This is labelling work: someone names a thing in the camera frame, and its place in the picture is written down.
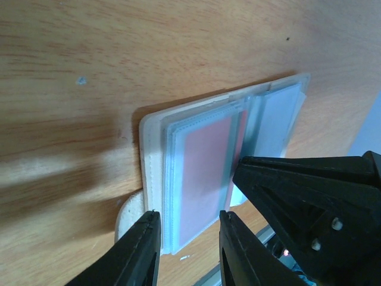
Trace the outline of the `red card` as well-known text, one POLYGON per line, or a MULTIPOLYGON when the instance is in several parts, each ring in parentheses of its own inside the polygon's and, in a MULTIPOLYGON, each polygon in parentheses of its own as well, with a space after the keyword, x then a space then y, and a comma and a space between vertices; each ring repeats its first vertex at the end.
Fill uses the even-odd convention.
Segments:
POLYGON ((185 139, 179 246, 213 224, 231 197, 232 167, 241 152, 248 112, 227 116, 185 139))

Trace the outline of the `beige card holder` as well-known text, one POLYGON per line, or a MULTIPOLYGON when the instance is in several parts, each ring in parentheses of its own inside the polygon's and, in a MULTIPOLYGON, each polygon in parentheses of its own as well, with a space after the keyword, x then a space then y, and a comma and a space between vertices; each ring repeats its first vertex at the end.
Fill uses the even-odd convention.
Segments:
POLYGON ((311 76, 296 74, 146 115, 139 124, 143 188, 121 207, 119 240, 148 210, 161 252, 176 254, 245 202, 232 177, 244 156, 283 157, 311 76))

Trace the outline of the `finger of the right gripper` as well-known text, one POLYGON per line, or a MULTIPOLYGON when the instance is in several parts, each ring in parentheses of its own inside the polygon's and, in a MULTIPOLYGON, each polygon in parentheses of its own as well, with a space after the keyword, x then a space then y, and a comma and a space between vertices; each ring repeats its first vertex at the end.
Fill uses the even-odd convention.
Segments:
POLYGON ((380 155, 244 157, 234 184, 316 280, 380 279, 380 155))

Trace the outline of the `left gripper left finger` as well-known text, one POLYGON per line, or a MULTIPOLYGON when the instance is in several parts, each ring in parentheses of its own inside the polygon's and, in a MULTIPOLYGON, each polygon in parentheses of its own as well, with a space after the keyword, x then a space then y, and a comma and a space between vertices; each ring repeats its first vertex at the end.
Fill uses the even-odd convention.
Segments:
POLYGON ((157 285, 161 218, 145 212, 100 259, 67 285, 157 285))

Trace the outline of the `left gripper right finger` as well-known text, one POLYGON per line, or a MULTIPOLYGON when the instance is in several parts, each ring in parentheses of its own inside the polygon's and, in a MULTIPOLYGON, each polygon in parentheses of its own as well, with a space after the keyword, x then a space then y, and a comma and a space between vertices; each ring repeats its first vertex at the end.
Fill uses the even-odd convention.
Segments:
POLYGON ((305 285, 234 212, 220 212, 219 247, 223 285, 305 285))

